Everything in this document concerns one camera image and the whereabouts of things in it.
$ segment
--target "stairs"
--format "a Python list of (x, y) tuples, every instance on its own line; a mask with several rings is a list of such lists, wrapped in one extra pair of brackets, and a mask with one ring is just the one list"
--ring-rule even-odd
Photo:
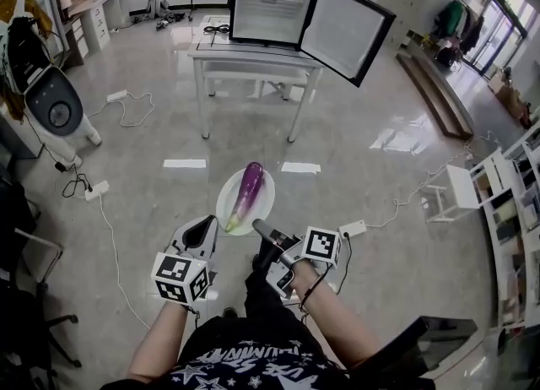
[(422, 95), (443, 135), (467, 141), (473, 136), (467, 120), (462, 115), (456, 102), (448, 93), (433, 67), (426, 60), (417, 56), (396, 55), (397, 61), (414, 82)]

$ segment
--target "oval plate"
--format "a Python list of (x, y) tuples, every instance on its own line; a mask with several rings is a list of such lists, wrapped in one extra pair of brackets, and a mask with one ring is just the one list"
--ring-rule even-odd
[[(230, 214), (233, 212), (233, 207), (238, 198), (244, 171), (245, 169), (236, 172), (229, 180), (227, 180), (219, 193), (218, 202), (216, 203), (216, 216), (218, 217), (219, 226), (221, 226), (223, 231), (225, 231), (225, 226), (227, 226)], [(246, 214), (244, 221), (228, 234), (231, 234), (232, 236), (245, 236), (252, 232), (253, 227), (251, 224), (253, 223), (253, 220), (264, 220), (267, 218), (272, 210), (273, 200), (275, 198), (276, 187), (272, 176), (264, 170), (264, 183), (261, 185), (261, 190), (259, 190), (250, 211)]]

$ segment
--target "purple eggplant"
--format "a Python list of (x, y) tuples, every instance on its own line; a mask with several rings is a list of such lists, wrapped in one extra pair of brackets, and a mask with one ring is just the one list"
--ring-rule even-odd
[(233, 212), (229, 217), (229, 222), (225, 228), (225, 232), (231, 232), (234, 228), (242, 223), (247, 212), (255, 202), (257, 194), (261, 190), (262, 182), (264, 181), (264, 170), (260, 163), (251, 162), (244, 171), (242, 183), (238, 191)]

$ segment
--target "tiled floor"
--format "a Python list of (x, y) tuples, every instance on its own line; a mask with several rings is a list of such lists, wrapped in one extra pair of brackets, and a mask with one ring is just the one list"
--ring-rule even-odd
[[(193, 24), (209, 13), (197, 12)], [(211, 138), (202, 140), (192, 62), (186, 55), (191, 35), (187, 22), (160, 32), (154, 23), (139, 24), (113, 35), (103, 52), (68, 74), (88, 113), (121, 89), (154, 97), (156, 109), (141, 127), (120, 127), (122, 108), (109, 106), (92, 118), (103, 144), (94, 148), (77, 142), (84, 159), (81, 171), (92, 182), (111, 184), (103, 204), (115, 230), (121, 283), (147, 322), (162, 305), (149, 279), (155, 254), (178, 225), (213, 213), (220, 188), (249, 162), (263, 163), (276, 184), (268, 221), (302, 235), (307, 225), (337, 229), (358, 219), (384, 222), (394, 213), (393, 199), (406, 200), (426, 170), (436, 170), (462, 149), (441, 135), (417, 90), (385, 51), (360, 89), (325, 71), (293, 144), (286, 137), (295, 103), (283, 101), (270, 86), (262, 99), (250, 97), (253, 83), (218, 87), (209, 102)], [(173, 51), (173, 44), (180, 51)], [(146, 101), (128, 99), (126, 121), (137, 121), (148, 108)], [(165, 159), (187, 158), (205, 159), (207, 168), (162, 167)], [(284, 161), (318, 164), (321, 172), (282, 172)], [(125, 376), (146, 330), (116, 286), (111, 232), (99, 201), (62, 198), (72, 175), (55, 171), (46, 154), (19, 172), (44, 212), (38, 233), (66, 248), (49, 279), (48, 313), (78, 314), (79, 324), (66, 325), (61, 339), (84, 368), (63, 366), (55, 357), (61, 384), (99, 388)], [(258, 243), (253, 234), (237, 238), (220, 232), (214, 256), (219, 296), (203, 308), (204, 317), (225, 306), (242, 307), (242, 282)], [(355, 237), (353, 248), (341, 296), (383, 343), (421, 314), (474, 319), (478, 333), (443, 363), (444, 370), (481, 339), (490, 323), (493, 285), (479, 214), (453, 225), (427, 225), (417, 195), (389, 225)], [(461, 386), (450, 374), (440, 384)]]

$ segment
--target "black t-shirt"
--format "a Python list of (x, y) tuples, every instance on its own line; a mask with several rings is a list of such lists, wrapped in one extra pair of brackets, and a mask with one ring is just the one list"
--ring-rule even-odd
[[(373, 388), (362, 385), (361, 370), (345, 371), (332, 363), (298, 321), (220, 317), (196, 330), (182, 350), (178, 366), (148, 386), (189, 390)], [(139, 387), (146, 385), (122, 380), (102, 390)]]

